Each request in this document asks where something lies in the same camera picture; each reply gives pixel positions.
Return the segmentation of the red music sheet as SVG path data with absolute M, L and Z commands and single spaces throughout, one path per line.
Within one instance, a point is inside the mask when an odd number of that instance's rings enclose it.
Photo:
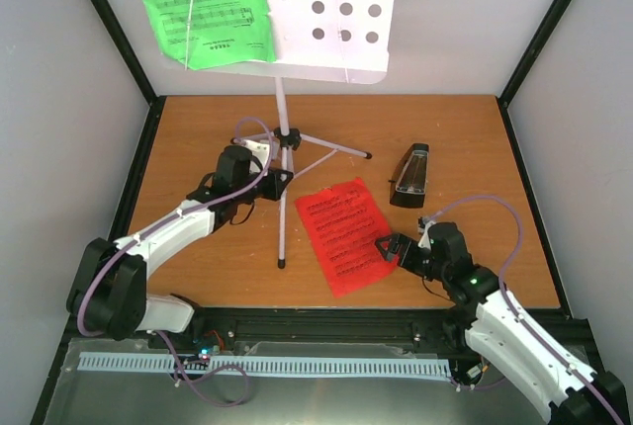
M 355 178 L 295 200 L 295 207 L 332 294 L 341 298 L 396 269 L 376 241 L 391 233 L 365 183 Z

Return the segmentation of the black metronome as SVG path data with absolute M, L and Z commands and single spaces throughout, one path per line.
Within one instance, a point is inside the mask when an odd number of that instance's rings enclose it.
M 398 163 L 390 183 L 390 204 L 421 209 L 426 197 L 429 145 L 413 143 Z

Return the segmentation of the green sheet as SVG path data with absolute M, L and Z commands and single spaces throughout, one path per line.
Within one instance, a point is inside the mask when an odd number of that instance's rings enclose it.
M 159 49 L 188 70 L 274 62 L 267 0 L 141 0 Z

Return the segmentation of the white music stand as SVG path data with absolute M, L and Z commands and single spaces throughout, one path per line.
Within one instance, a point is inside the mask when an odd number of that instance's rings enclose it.
M 279 128 L 290 133 L 287 79 L 376 84 L 389 64 L 395 0 L 268 0 L 277 59 L 219 67 L 220 73 L 271 77 Z

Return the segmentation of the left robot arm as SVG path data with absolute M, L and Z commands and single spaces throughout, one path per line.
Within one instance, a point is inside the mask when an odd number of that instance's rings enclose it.
M 184 348 L 199 346 L 206 324 L 195 316 L 195 304 L 177 295 L 149 294 L 148 280 L 190 244 L 232 223 L 240 206 L 253 206 L 258 199 L 279 201 L 294 175 L 271 161 L 267 144 L 229 145 L 216 169 L 172 212 L 115 241 L 91 241 L 66 301 L 79 332 L 123 340 L 160 330 Z

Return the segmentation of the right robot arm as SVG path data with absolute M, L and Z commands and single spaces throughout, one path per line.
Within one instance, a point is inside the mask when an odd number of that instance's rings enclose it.
M 444 322 L 451 346 L 492 365 L 547 424 L 628 424 L 626 389 L 558 342 L 519 304 L 500 277 L 475 263 L 453 222 L 426 221 L 419 239 L 393 233 L 375 242 L 388 262 L 437 281 L 453 302 Z

